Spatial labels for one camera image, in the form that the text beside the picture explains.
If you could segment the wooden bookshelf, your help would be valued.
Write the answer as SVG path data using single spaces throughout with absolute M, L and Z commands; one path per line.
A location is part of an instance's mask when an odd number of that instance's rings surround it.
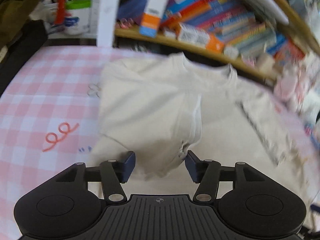
M 275 74 L 248 61 L 273 46 L 276 32 L 289 39 L 293 59 L 319 54 L 305 21 L 286 0 L 120 0 L 98 1 L 97 46 L 115 37 L 152 42 L 230 63 L 260 79 Z

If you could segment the small white plastic item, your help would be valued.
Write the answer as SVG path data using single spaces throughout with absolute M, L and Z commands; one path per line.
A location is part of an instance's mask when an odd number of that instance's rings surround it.
M 234 46 L 225 46 L 223 54 L 230 59 L 237 59 L 239 57 L 239 50 Z

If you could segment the white pen holder cup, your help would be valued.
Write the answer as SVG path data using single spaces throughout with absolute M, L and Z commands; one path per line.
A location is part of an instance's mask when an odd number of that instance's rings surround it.
M 64 32 L 80 35 L 89 32 L 91 0 L 73 0 L 66 3 Z

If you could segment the pink checkered table mat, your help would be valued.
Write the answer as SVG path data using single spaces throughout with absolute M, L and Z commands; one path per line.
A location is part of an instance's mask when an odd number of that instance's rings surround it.
M 105 63 L 156 54 L 89 46 L 44 47 L 1 96 L 1 239 L 18 239 L 18 199 L 90 156 L 96 141 L 98 80 Z

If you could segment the white orange flat box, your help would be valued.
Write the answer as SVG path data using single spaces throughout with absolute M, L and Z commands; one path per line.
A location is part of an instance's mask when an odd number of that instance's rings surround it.
M 225 46 L 215 35 L 184 23 L 179 23 L 176 26 L 176 36 L 179 42 L 201 47 L 215 53 L 221 53 Z

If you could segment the pink white bunny plush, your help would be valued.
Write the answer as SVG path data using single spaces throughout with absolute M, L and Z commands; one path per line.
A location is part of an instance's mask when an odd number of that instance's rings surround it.
M 309 54 L 284 66 L 274 95 L 304 122 L 315 124 L 319 113 L 319 56 Z

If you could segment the cream t-shirt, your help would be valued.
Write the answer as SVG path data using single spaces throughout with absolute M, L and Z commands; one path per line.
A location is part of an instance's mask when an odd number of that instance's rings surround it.
M 100 75 L 99 137 L 89 165 L 136 154 L 127 194 L 194 194 L 184 159 L 244 161 L 312 203 L 303 164 L 269 94 L 226 65 L 183 54 L 121 59 Z

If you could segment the white orange medicine box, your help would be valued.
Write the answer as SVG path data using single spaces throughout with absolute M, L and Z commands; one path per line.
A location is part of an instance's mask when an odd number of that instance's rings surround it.
M 169 0 L 147 0 L 140 22 L 140 35 L 151 38 L 156 37 L 168 1 Z

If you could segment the row of colourful books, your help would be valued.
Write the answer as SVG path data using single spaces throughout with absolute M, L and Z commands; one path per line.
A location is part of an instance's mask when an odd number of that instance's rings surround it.
M 135 28 L 139 33 L 146 3 L 147 0 L 123 3 L 116 28 Z M 270 20 L 263 19 L 264 13 L 264 9 L 253 10 L 242 0 L 169 0 L 157 35 L 178 41 L 176 26 L 184 23 L 215 35 L 225 46 L 238 48 L 238 58 L 255 60 L 267 54 L 279 62 L 301 60 L 304 51 Z

